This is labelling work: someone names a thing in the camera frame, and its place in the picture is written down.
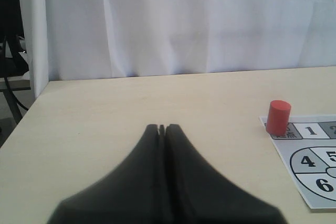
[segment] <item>red game piece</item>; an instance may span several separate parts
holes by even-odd
[[[275,136],[283,136],[286,132],[291,105],[281,100],[271,101],[268,111],[266,131]]]

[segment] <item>light wooden tabletop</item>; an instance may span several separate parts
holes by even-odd
[[[180,124],[219,172],[289,223],[334,223],[335,213],[310,212],[258,117],[275,99],[292,115],[336,114],[335,80],[326,67],[51,82],[0,149],[0,223],[45,223],[150,123]]]

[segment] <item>game board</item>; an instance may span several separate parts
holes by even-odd
[[[284,136],[270,136],[308,206],[336,208],[336,115],[291,116]]]

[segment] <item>printed number 5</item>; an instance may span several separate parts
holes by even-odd
[[[328,157],[330,157],[331,161],[336,162],[336,159],[333,157],[336,157],[336,152],[327,152]]]
[[[326,179],[320,178],[316,180],[316,185],[323,191],[327,191],[327,192],[334,191],[334,188],[328,184],[328,181]]]

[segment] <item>gray floor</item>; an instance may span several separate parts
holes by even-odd
[[[18,100],[28,108],[35,101],[32,90],[15,91],[14,94],[16,95]],[[22,115],[24,115],[26,111],[21,109],[21,113]],[[2,129],[2,133],[0,134],[1,147],[15,128],[13,116],[2,93],[0,93],[0,127]]]

